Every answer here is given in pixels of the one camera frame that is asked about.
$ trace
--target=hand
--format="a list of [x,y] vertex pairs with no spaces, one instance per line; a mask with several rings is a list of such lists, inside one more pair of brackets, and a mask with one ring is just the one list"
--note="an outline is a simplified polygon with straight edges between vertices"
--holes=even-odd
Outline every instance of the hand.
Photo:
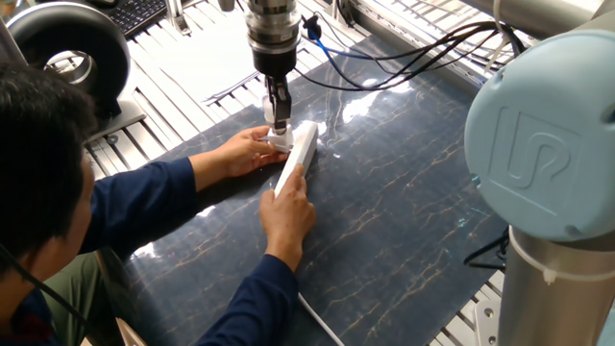
[[12,13],[12,11],[17,7],[17,2],[14,2],[9,5],[0,5],[0,9],[2,9],[2,16],[7,16]]
[[268,126],[244,130],[218,149],[189,157],[197,192],[224,178],[238,177],[265,164],[286,160],[287,154],[278,153],[272,145],[258,141],[268,131]]
[[267,235],[265,254],[283,261],[294,272],[303,255],[302,243],[316,220],[314,205],[308,202],[304,167],[298,164],[278,198],[274,190],[260,198],[260,225]]
[[269,163],[281,162],[288,154],[277,152],[273,145],[259,141],[269,132],[269,126],[244,130],[214,150],[221,159],[227,177],[238,177]]

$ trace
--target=end effector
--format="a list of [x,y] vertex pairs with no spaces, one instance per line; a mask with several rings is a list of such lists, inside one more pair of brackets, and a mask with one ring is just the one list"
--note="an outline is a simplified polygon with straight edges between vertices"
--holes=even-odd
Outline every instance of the end effector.
[[[218,1],[223,11],[233,10],[234,0]],[[301,15],[296,10],[296,0],[250,0],[249,7],[248,41],[254,66],[265,75],[267,95],[263,106],[271,127],[269,139],[279,150],[287,151],[292,145],[292,132],[288,131],[292,100],[286,74],[297,64]]]

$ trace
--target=cable bundle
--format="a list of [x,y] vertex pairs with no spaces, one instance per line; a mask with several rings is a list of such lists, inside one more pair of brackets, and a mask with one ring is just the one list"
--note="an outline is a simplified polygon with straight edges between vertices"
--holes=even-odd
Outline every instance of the cable bundle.
[[[451,31],[447,35],[443,36],[441,39],[437,40],[433,44],[426,45],[425,47],[422,47],[422,48],[414,49],[414,50],[411,50],[411,51],[408,51],[408,52],[405,52],[405,53],[402,53],[402,54],[398,54],[398,55],[394,55],[394,56],[389,56],[389,57],[373,57],[373,56],[371,56],[371,55],[369,55],[367,53],[364,53],[364,52],[362,52],[362,51],[360,51],[360,50],[358,50],[356,48],[346,46],[342,42],[342,40],[337,36],[337,34],[335,33],[335,31],[333,29],[332,29],[333,34],[335,35],[337,40],[339,40],[342,45],[346,46],[346,48],[348,48],[352,52],[355,52],[356,54],[347,53],[347,52],[341,52],[341,51],[338,51],[338,50],[334,50],[334,49],[325,47],[323,45],[323,43],[320,41],[320,27],[318,27],[318,24],[316,23],[318,16],[320,16],[320,18],[322,18],[325,21],[325,23],[328,26],[331,27],[329,22],[327,22],[327,20],[325,19],[325,17],[322,14],[320,14],[319,12],[315,12],[314,16],[312,18],[310,18],[310,19],[303,18],[304,23],[305,23],[304,24],[304,28],[307,29],[307,38],[308,38],[308,40],[310,42],[318,45],[323,50],[323,52],[325,52],[325,55],[329,59],[330,63],[332,64],[332,66],[335,69],[335,71],[337,72],[337,74],[339,74],[339,76],[344,81],[346,81],[346,83],[351,85],[352,87],[349,87],[349,86],[331,86],[331,85],[327,85],[327,84],[315,81],[315,80],[311,79],[310,77],[307,77],[305,74],[303,74],[301,71],[299,71],[296,68],[295,68],[295,71],[297,71],[302,77],[304,77],[308,81],[310,81],[312,83],[315,83],[318,86],[328,87],[328,88],[332,88],[332,89],[336,89],[336,90],[343,90],[343,91],[380,91],[380,90],[387,90],[387,89],[390,89],[392,87],[399,86],[402,83],[409,81],[410,79],[418,76],[419,74],[421,74],[423,72],[437,70],[437,69],[442,68],[444,66],[447,66],[447,65],[449,65],[451,63],[457,62],[457,61],[461,60],[462,58],[468,57],[469,55],[473,54],[477,49],[481,48],[482,45],[487,40],[489,40],[490,38],[494,37],[495,35],[497,35],[500,32],[500,29],[499,29],[498,25],[495,22],[483,21],[483,22],[468,24],[468,25],[464,25],[462,27],[459,27],[459,28]],[[507,25],[502,25],[502,30],[503,30],[503,33],[506,35],[506,38],[508,40],[510,40],[510,42],[512,43],[515,56],[518,56],[519,54],[523,53],[523,51],[525,51],[526,48],[523,45],[523,43],[521,42],[521,40],[518,37],[515,36],[512,28],[510,28]],[[454,60],[451,60],[451,61],[445,62],[445,63],[440,63],[439,65],[433,66],[436,62],[438,62],[440,59],[445,57],[451,51],[453,51],[455,49],[457,51],[459,51],[457,49],[457,46],[460,43],[462,43],[463,41],[465,41],[466,39],[468,39],[469,37],[471,37],[473,35],[476,35],[478,33],[485,32],[485,31],[491,31],[491,34],[487,38],[485,38],[483,41],[481,41],[478,45],[476,45],[472,50],[467,51],[467,52],[463,52],[458,58],[456,58]],[[423,57],[425,57],[428,54],[429,51],[431,51],[432,49],[434,49],[436,47],[439,47],[439,46],[443,46],[445,48],[441,52],[436,54],[433,58],[429,59],[427,62],[423,63],[422,65],[420,65],[416,69],[410,69],[414,64],[416,64],[419,60],[421,60]],[[353,81],[349,77],[347,77],[344,74],[344,72],[341,70],[339,65],[332,58],[331,53],[335,53],[335,54],[338,54],[340,56],[344,56],[344,57],[348,57],[348,58],[353,58],[353,59],[361,59],[361,60],[373,61],[373,62],[378,64],[379,68],[382,69],[382,71],[384,71],[385,73],[390,74],[391,76],[388,77],[387,79],[385,79],[384,81],[376,83],[374,85],[364,86],[364,85],[362,85],[360,83],[357,83],[357,82]],[[409,63],[407,63],[404,67],[402,67],[401,69],[399,69],[396,72],[388,71],[380,63],[381,61],[397,60],[397,59],[400,59],[400,58],[405,58],[405,57],[410,57],[410,56],[414,56],[412,58],[412,60]],[[401,80],[396,80],[400,76],[404,76],[404,77]]]

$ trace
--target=man's right hand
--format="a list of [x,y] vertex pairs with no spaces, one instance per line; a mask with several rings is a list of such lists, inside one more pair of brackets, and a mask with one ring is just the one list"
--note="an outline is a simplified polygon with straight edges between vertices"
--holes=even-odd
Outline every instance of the man's right hand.
[[265,254],[280,259],[294,272],[303,255],[302,243],[314,225],[314,205],[308,202],[304,167],[298,164],[278,198],[274,190],[260,198],[260,224],[267,235]]

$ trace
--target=black hair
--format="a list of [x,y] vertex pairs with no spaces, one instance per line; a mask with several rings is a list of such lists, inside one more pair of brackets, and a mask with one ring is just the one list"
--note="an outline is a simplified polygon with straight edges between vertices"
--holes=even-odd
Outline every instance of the black hair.
[[14,257],[66,236],[95,124],[89,95],[59,75],[0,62],[0,243]]

